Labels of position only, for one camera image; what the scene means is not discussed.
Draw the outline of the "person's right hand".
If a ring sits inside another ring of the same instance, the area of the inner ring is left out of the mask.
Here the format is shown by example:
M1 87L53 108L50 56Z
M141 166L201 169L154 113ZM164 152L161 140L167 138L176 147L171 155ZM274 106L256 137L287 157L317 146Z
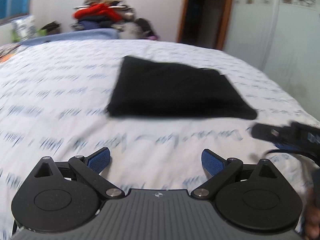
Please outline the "person's right hand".
M315 206L315 194L313 189L308 190L308 198L304 211L304 238L318 239L319 238L319 209Z

